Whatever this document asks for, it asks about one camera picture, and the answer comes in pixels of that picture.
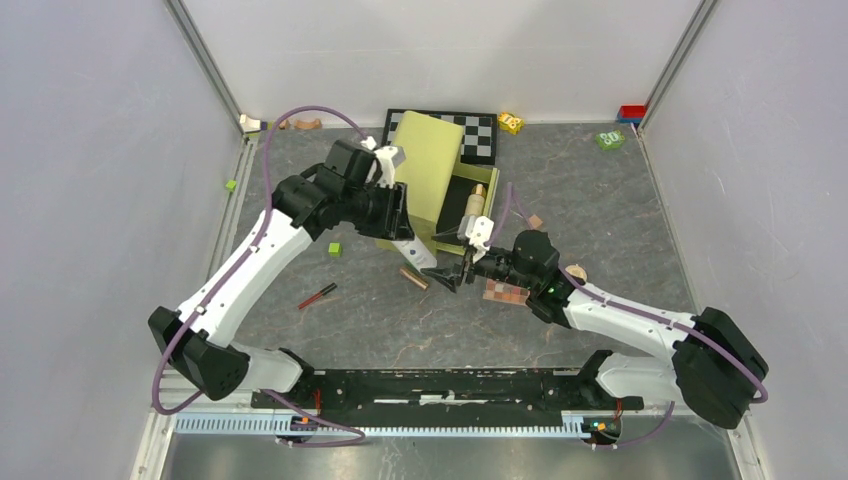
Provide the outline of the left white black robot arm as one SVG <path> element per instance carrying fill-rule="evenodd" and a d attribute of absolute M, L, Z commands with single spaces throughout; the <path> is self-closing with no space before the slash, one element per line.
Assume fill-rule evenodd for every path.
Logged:
<path fill-rule="evenodd" d="M 402 148 L 373 140 L 335 142 L 324 162 L 282 180 L 271 204 L 219 270 L 176 309 L 160 306 L 148 326 L 170 366 L 212 401 L 239 388 L 274 390 L 290 407 L 306 405 L 314 381 L 281 350 L 235 343 L 235 334 L 272 281 L 322 233 L 341 223 L 364 237 L 414 239 L 407 188 L 394 179 Z"/>

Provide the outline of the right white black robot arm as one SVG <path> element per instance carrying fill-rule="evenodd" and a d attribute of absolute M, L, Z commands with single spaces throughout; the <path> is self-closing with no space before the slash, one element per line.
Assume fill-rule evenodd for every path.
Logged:
<path fill-rule="evenodd" d="M 524 230 L 509 249 L 474 241 L 461 262 L 422 272 L 450 291 L 478 277 L 524 288 L 526 306 L 541 321 L 641 351 L 603 354 L 579 378 L 578 396 L 591 408 L 615 397 L 680 402 L 712 425 L 734 429 L 751 405 L 769 398 L 768 364 L 729 314 L 663 310 L 606 292 L 566 273 L 545 232 Z"/>

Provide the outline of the white bottle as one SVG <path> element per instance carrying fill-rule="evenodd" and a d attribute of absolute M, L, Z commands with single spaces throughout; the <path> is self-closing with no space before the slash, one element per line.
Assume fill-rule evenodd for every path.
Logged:
<path fill-rule="evenodd" d="M 418 271 L 436 268 L 438 265 L 436 257 L 418 238 L 407 241 L 392 241 L 391 244 Z"/>

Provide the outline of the beige foundation bottle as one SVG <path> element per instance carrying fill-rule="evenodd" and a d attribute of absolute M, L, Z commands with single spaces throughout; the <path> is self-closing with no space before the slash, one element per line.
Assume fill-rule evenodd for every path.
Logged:
<path fill-rule="evenodd" d="M 479 217 L 484 214 L 487 190 L 483 184 L 476 184 L 467 197 L 464 217 Z"/>

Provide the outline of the red black pencil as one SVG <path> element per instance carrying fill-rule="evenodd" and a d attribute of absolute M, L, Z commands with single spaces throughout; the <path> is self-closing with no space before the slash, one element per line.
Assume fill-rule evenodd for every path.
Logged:
<path fill-rule="evenodd" d="M 330 294 L 331 292 L 333 292 L 333 291 L 334 291 L 334 290 L 336 290 L 337 288 L 338 288 L 338 285 L 337 285 L 335 282 L 333 282 L 333 283 L 331 283 L 331 284 L 329 284 L 329 285 L 327 285 L 327 286 L 323 287 L 320 291 L 318 291 L 318 292 L 314 293 L 314 294 L 313 294 L 313 295 L 311 295 L 309 298 L 307 298 L 306 300 L 302 301 L 302 302 L 298 305 L 298 309 L 299 309 L 299 310 L 303 310 L 303 309 L 305 309 L 306 307 L 308 307 L 308 306 L 312 305 L 313 303 L 315 303 L 315 302 L 317 302 L 318 300 L 322 299 L 323 297 L 327 296 L 328 294 Z"/>

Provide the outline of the copper lipstick tube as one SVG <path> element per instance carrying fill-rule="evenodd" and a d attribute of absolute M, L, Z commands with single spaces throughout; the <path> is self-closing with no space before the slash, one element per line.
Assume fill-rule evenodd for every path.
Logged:
<path fill-rule="evenodd" d="M 429 283 L 427 281 L 425 281 L 406 267 L 400 267 L 399 273 L 402 277 L 414 284 L 419 289 L 427 290 L 429 288 Z"/>

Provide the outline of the green makeup organizer box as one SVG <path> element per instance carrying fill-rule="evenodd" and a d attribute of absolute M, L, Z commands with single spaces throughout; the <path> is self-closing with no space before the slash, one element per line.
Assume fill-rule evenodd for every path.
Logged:
<path fill-rule="evenodd" d="M 459 226 L 467 197 L 476 184 L 487 190 L 484 214 L 489 215 L 495 203 L 500 171 L 494 166 L 456 163 L 445 170 L 424 165 L 421 169 L 408 162 L 408 156 L 396 169 L 395 179 L 407 185 L 407 205 L 413 229 L 422 242 L 436 253 L 460 255 L 463 247 L 437 243 L 436 233 Z"/>

